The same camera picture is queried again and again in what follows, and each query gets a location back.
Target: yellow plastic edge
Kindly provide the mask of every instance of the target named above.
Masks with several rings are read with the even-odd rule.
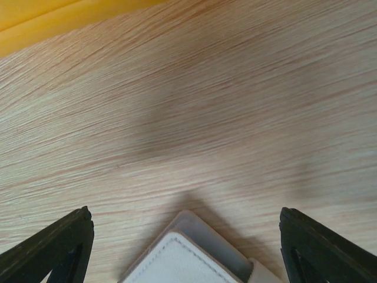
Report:
[[[159,2],[163,0],[81,0],[71,3],[0,31],[0,57],[49,37]]]

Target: wood grain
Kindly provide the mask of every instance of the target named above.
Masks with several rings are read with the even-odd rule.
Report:
[[[377,254],[375,1],[176,0],[0,60],[0,252],[88,205],[86,282],[181,209],[287,282],[294,207]]]

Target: white wallet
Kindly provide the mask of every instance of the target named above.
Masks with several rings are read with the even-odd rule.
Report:
[[[120,283],[281,283],[248,260],[208,224],[180,212],[125,273]]]

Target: wooden table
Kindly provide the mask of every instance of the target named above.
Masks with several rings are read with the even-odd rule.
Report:
[[[377,254],[377,4],[175,0],[0,59],[0,252],[88,205],[86,282],[182,209],[284,278],[295,207]]]

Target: white card holder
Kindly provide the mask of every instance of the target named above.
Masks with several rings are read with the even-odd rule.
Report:
[[[187,210],[178,214],[120,282],[281,283]]]

